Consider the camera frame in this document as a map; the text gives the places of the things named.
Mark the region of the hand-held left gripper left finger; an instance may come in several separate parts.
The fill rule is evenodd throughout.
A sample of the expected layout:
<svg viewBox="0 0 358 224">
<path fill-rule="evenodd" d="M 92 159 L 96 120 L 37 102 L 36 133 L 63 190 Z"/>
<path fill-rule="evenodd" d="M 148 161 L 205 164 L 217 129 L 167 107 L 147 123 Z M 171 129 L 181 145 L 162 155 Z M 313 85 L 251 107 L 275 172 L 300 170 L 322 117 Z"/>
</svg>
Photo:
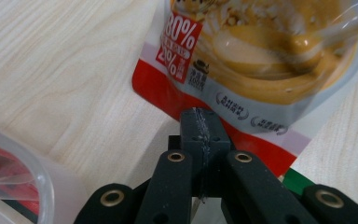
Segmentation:
<svg viewBox="0 0 358 224">
<path fill-rule="evenodd" d="M 194 197 L 205 196 L 203 178 L 204 160 L 204 123 L 200 108 L 190 108 L 180 115 L 180 134 L 170 135 L 168 150 L 183 150 L 192 157 L 192 194 Z"/>
</svg>

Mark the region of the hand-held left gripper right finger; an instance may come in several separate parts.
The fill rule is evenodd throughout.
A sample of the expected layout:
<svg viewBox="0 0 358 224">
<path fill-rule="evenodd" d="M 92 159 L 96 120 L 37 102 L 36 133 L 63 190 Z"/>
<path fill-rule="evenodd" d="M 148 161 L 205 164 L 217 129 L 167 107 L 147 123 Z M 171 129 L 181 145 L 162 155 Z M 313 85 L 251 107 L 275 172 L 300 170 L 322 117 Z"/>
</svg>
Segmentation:
<svg viewBox="0 0 358 224">
<path fill-rule="evenodd" d="M 219 197 L 221 194 L 221 166 L 223 159 L 231 150 L 231 141 L 221 119 L 207 110 L 204 117 L 204 160 L 203 196 Z"/>
</svg>

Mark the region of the spouted sauce pouch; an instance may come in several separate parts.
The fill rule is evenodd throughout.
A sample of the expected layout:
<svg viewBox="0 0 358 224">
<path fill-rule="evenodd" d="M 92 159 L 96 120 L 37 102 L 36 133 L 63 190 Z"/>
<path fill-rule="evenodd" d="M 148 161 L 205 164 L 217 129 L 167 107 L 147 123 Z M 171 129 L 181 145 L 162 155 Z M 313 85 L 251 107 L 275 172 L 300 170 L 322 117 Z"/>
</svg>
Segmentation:
<svg viewBox="0 0 358 224">
<path fill-rule="evenodd" d="M 173 118 L 215 112 L 284 174 L 358 75 L 358 0 L 161 0 L 133 89 Z"/>
</svg>

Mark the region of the clear plastic container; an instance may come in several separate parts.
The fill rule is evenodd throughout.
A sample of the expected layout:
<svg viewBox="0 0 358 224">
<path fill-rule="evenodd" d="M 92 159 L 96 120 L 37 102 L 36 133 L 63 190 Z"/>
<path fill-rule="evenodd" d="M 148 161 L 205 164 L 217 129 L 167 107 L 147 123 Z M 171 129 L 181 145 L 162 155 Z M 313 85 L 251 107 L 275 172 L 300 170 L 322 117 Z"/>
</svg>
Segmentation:
<svg viewBox="0 0 358 224">
<path fill-rule="evenodd" d="M 88 198 L 81 180 L 58 163 L 34 154 L 1 133 L 0 148 L 30 171 L 39 198 L 37 219 L 30 219 L 0 201 L 0 224 L 73 224 Z"/>
</svg>

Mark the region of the red snack packet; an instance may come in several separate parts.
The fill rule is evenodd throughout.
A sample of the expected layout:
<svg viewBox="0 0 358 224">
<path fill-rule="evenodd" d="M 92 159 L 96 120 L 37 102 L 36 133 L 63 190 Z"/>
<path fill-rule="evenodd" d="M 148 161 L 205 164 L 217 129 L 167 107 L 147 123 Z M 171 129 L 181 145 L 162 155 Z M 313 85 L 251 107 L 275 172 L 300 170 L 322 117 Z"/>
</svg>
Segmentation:
<svg viewBox="0 0 358 224">
<path fill-rule="evenodd" d="M 34 177 L 19 159 L 1 148 L 0 201 L 30 219 L 37 219 L 39 198 Z"/>
</svg>

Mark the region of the green and white food packet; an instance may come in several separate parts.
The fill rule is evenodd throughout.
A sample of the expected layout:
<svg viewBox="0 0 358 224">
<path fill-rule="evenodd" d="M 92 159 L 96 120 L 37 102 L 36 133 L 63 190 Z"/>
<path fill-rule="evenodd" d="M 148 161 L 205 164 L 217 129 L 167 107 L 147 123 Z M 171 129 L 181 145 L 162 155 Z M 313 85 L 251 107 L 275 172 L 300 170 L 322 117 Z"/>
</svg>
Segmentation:
<svg viewBox="0 0 358 224">
<path fill-rule="evenodd" d="M 305 188 L 314 185 L 313 181 L 292 168 L 289 168 L 284 175 L 281 175 L 279 180 L 283 187 L 297 198 L 303 195 Z"/>
</svg>

